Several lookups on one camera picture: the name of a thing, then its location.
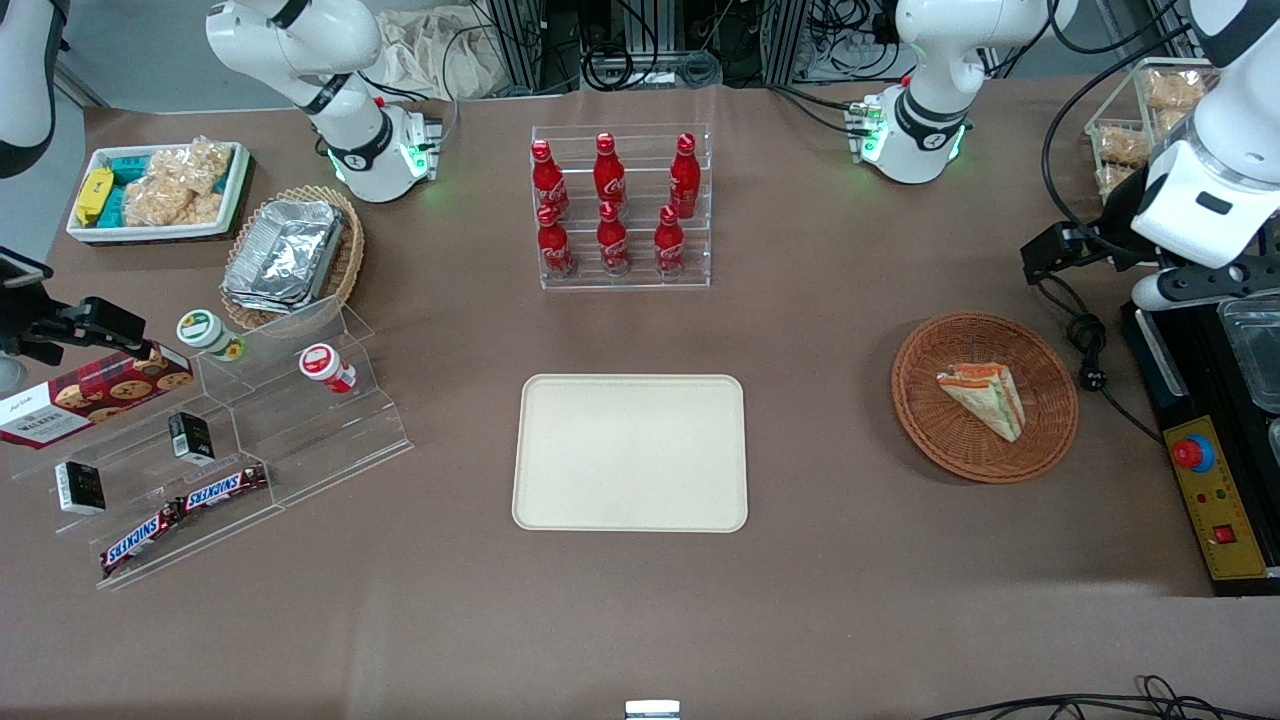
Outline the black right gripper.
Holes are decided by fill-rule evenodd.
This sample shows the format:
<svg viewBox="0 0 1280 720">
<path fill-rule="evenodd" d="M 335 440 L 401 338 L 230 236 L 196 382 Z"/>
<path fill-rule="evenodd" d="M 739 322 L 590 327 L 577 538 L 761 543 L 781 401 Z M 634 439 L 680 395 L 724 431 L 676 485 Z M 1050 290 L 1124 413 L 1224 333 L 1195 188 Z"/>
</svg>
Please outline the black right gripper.
<svg viewBox="0 0 1280 720">
<path fill-rule="evenodd" d="M 69 322 L 78 332 L 92 334 L 93 345 L 129 355 L 150 355 L 146 320 L 105 299 L 90 296 L 76 305 L 51 299 L 46 290 L 1 291 L 1 346 L 4 354 L 26 356 L 49 366 L 61 364 L 58 343 Z"/>
</svg>

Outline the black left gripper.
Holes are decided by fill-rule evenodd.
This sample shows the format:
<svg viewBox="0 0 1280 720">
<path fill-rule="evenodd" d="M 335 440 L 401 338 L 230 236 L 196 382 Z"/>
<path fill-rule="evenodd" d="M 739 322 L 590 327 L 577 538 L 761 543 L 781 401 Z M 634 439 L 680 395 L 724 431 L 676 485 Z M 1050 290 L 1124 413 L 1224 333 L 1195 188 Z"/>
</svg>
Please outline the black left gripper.
<svg viewBox="0 0 1280 720">
<path fill-rule="evenodd" d="M 1057 222 L 1039 234 L 1039 243 L 1020 249 L 1021 272 L 1028 286 L 1053 274 L 1062 259 L 1082 259 L 1091 251 L 1116 268 L 1158 265 L 1156 245 L 1132 228 L 1146 196 L 1149 168 L 1143 165 L 1116 186 L 1103 202 L 1100 217 L 1084 233 L 1071 222 Z"/>
</svg>

